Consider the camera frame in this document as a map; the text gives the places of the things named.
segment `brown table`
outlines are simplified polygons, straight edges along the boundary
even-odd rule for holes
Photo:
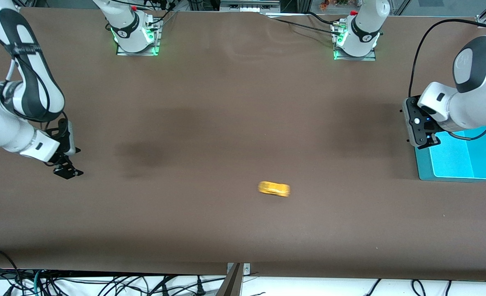
[[[486,183],[418,180],[398,112],[438,18],[390,17],[377,62],[348,62],[325,33],[255,13],[179,13],[154,58],[115,56],[97,10],[23,15],[85,174],[64,180],[0,148],[0,249],[18,266],[486,279]],[[435,29],[414,94],[452,84],[453,58],[480,34]],[[0,79],[8,65],[0,47]],[[262,180],[291,196],[258,193]]]

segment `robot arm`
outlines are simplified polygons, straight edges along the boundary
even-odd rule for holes
[[[109,0],[93,0],[93,2],[110,24],[115,41],[126,52],[140,52],[155,41],[153,34],[147,34],[147,31],[155,29],[150,25],[153,23],[152,15],[121,2]]]
[[[57,118],[64,95],[53,79],[40,45],[10,0],[0,0],[0,42],[15,60],[22,81],[0,83],[2,102],[11,113],[36,122]]]
[[[455,88],[432,82],[422,95],[404,101],[413,146],[440,144],[436,132],[486,126],[486,36],[461,49],[453,63],[453,76]]]
[[[53,133],[54,129],[36,129],[28,122],[55,120],[63,112],[64,95],[49,71],[31,27],[11,0],[0,0],[0,42],[22,77],[21,81],[0,82],[0,147],[52,162],[56,167],[53,172],[64,178],[82,174],[68,158],[77,148],[67,120],[59,120],[58,133]]]
[[[366,56],[376,46],[390,10],[387,0],[364,0],[357,15],[340,20],[345,24],[345,31],[336,45],[350,56]]]

